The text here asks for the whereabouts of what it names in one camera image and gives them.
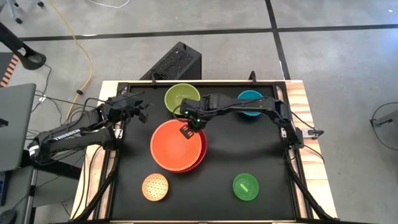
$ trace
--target black box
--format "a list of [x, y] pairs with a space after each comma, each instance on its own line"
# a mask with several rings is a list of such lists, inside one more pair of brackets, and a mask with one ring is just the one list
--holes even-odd
[[201, 53], [178, 42], [140, 80], [201, 80]]

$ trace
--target gray floor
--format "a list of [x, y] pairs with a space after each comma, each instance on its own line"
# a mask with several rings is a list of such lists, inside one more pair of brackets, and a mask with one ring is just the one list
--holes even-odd
[[[7, 11], [0, 14], [0, 21], [19, 37], [69, 35], [44, 3], [47, 7], [40, 9], [32, 1], [21, 1], [22, 25]], [[263, 0], [132, 0], [122, 9], [84, 0], [54, 3], [80, 35], [271, 26]], [[398, 23], [398, 3], [393, 0], [272, 0], [272, 6], [278, 27]], [[281, 33], [280, 38], [290, 76], [304, 80], [315, 124], [325, 130], [320, 144], [338, 216], [396, 223], [398, 152], [377, 141], [369, 118], [379, 105], [396, 101], [398, 30], [294, 32]], [[85, 96], [98, 96], [103, 80], [140, 78], [178, 41], [203, 54], [203, 79], [247, 79], [251, 70], [261, 79], [283, 77], [271, 33], [83, 40], [95, 73]], [[69, 40], [28, 44], [44, 53], [53, 68], [47, 94], [72, 100], [88, 77], [88, 62], [81, 50]], [[1, 46], [0, 51], [7, 49]], [[42, 90], [47, 72], [47, 68], [27, 71], [19, 64], [10, 85], [34, 82]], [[59, 105], [65, 117], [69, 105]], [[396, 108], [386, 107], [378, 116]], [[46, 101], [33, 113], [30, 128], [43, 131], [58, 122], [55, 105]], [[390, 130], [386, 126], [378, 131], [383, 141], [398, 147]], [[39, 184], [50, 178], [40, 173]], [[74, 180], [58, 179], [39, 189], [36, 205], [52, 205], [39, 207], [35, 222], [66, 221], [59, 202], [66, 200], [71, 207], [76, 187]]]

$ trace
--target green bowl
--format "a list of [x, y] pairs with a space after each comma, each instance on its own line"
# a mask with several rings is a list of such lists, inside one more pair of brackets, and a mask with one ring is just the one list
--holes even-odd
[[[200, 100], [199, 91], [193, 86], [186, 83], [179, 83], [171, 86], [164, 95], [164, 104], [167, 109], [173, 113], [173, 110], [180, 106], [182, 99], [188, 98], [191, 100]], [[177, 109], [175, 114], [181, 115], [180, 110]]]
[[235, 177], [232, 188], [235, 195], [245, 201], [253, 200], [259, 193], [259, 183], [250, 174], [239, 174]]

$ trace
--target yellow cable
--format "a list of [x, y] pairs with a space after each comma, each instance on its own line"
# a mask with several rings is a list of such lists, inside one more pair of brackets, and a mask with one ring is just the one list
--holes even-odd
[[[87, 56], [87, 59], [90, 63], [90, 77], [88, 77], [86, 83], [80, 88], [80, 91], [83, 91], [83, 89], [87, 86], [87, 84], [89, 84], [89, 82], [91, 81], [91, 79], [93, 78], [93, 62], [90, 59], [90, 56], [88, 55], [87, 51], [79, 44], [79, 42], [76, 40], [75, 37], [75, 33], [73, 32], [72, 28], [69, 26], [69, 23], [67, 22], [67, 20], [64, 18], [64, 16], [62, 15], [62, 13], [57, 9], [57, 7], [54, 6], [54, 3], [52, 0], [49, 0], [49, 3], [51, 5], [51, 7], [58, 13], [58, 15], [60, 16], [60, 18], [62, 19], [63, 23], [68, 27], [68, 30], [70, 31], [70, 33], [72, 34], [73, 40], [75, 41], [75, 44], [77, 46], [79, 46], [79, 48], [82, 49], [82, 51], [85, 53], [85, 55]], [[76, 94], [75, 99], [73, 100], [74, 103], [76, 103], [77, 98], [79, 97], [79, 94]], [[67, 120], [69, 119], [70, 113], [72, 112], [74, 105], [71, 105], [69, 108], [69, 112], [67, 115]]]

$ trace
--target white cable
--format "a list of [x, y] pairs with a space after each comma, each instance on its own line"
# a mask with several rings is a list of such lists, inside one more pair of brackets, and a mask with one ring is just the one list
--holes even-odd
[[100, 5], [100, 6], [111, 7], [111, 8], [113, 8], [113, 9], [120, 9], [121, 7], [123, 7], [123, 6], [127, 5], [127, 4], [129, 4], [129, 2], [130, 2], [131, 0], [127, 0], [127, 2], [124, 3], [124, 4], [121, 5], [121, 6], [109, 6], [109, 5], [101, 4], [101, 3], [98, 3], [98, 2], [94, 2], [94, 1], [92, 1], [92, 0], [87, 0], [87, 1], [92, 2], [92, 3], [94, 3], [94, 4], [97, 4], [97, 5]]

